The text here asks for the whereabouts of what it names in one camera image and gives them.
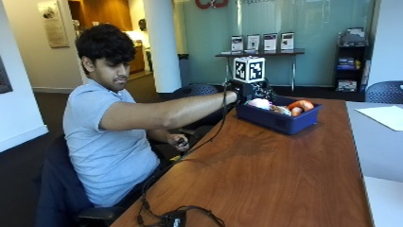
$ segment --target office chair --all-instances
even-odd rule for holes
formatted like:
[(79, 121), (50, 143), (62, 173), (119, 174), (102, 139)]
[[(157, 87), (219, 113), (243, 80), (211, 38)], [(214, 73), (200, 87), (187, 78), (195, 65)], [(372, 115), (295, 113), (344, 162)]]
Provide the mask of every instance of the office chair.
[(365, 90), (365, 102), (403, 104), (403, 80), (369, 85)]
[[(212, 95), (223, 91), (223, 88), (210, 84), (191, 84), (174, 90), (171, 99), (178, 99), (189, 96), (206, 96)], [(223, 118), (223, 108), (203, 117), (200, 120), (190, 123), (178, 129), (179, 132), (185, 133), (189, 137), (189, 146), (192, 145), (202, 139), (208, 133), (212, 127)]]
[(36, 227), (109, 226), (123, 212), (121, 207), (93, 207), (70, 163), (63, 135), (58, 136), (41, 170)]

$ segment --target blue bin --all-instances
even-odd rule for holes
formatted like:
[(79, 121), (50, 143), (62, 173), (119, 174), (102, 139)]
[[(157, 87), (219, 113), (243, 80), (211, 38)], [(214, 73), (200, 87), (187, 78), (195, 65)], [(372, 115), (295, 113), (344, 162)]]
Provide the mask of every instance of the blue bin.
[[(276, 96), (272, 104), (275, 106), (288, 106), (298, 99)], [(272, 111), (263, 110), (250, 105), (236, 105), (236, 115), (239, 118), (286, 134), (295, 134), (308, 126), (316, 124), (320, 105), (314, 103), (314, 109), (303, 112), (298, 116), (288, 116)]]

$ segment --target column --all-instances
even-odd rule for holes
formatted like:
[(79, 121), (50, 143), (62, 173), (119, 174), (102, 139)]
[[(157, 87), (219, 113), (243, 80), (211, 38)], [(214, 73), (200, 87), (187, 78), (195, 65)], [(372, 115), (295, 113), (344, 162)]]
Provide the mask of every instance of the column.
[(166, 0), (143, 1), (154, 69), (154, 88), (162, 97), (181, 86), (171, 4), (171, 1)]

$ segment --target brown table surface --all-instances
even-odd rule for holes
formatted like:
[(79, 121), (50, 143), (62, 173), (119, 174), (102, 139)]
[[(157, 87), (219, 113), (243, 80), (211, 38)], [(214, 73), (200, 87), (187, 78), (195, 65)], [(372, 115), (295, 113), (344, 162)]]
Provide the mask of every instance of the brown table surface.
[[(232, 226), (372, 226), (344, 101), (322, 104), (318, 123), (284, 135), (236, 118), (235, 110), (207, 143), (178, 163), (147, 192), (163, 214), (196, 205)], [(208, 139), (219, 125), (202, 138)], [(137, 201), (111, 227), (138, 226)], [(145, 224), (151, 224), (143, 211)], [(187, 212), (186, 226), (216, 226)]]

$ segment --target dark carpet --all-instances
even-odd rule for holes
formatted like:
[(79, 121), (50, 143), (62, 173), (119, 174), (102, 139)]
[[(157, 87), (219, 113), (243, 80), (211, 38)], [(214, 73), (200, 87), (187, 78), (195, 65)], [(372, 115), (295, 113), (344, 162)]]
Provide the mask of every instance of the dark carpet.
[[(320, 97), (363, 101), (359, 93), (333, 92), (329, 88), (272, 87), (282, 96)], [(127, 90), (137, 102), (159, 102), (154, 90), (153, 74), (131, 79)], [(37, 190), (33, 178), (37, 176), (50, 141), (62, 132), (61, 119), (67, 95), (36, 93), (36, 102), (49, 132), (32, 141), (0, 152), (0, 226), (32, 227), (34, 225)]]

